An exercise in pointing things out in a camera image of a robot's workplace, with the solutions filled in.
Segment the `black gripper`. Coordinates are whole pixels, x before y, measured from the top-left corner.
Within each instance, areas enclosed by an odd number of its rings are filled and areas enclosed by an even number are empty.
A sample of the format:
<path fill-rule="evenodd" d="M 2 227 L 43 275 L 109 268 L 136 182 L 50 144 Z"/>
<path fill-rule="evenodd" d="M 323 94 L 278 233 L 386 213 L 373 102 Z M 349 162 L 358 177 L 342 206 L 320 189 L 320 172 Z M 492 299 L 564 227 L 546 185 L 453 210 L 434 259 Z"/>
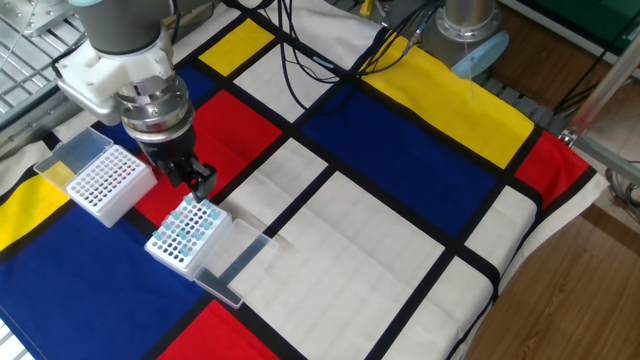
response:
<path fill-rule="evenodd" d="M 217 182 L 217 170 L 200 163 L 195 153 L 192 124 L 160 132 L 135 132 L 135 139 L 154 166 L 159 166 L 173 187 L 187 186 L 197 203 L 205 200 Z"/>

